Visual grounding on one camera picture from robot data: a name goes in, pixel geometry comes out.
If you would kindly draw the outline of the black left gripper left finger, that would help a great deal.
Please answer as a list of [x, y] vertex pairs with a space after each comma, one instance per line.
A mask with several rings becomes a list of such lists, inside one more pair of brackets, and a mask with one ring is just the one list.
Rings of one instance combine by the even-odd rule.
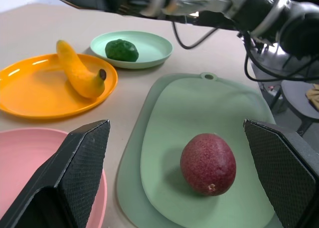
[[66, 133], [22, 128], [0, 134], [3, 228], [99, 228], [107, 202], [103, 161], [110, 123]]

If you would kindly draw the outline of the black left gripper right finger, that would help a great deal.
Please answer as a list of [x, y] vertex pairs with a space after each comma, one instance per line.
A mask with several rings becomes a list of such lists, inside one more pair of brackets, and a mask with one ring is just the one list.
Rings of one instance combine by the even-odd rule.
[[319, 155], [295, 131], [247, 119], [243, 124], [259, 181], [275, 210], [270, 228], [319, 226]]

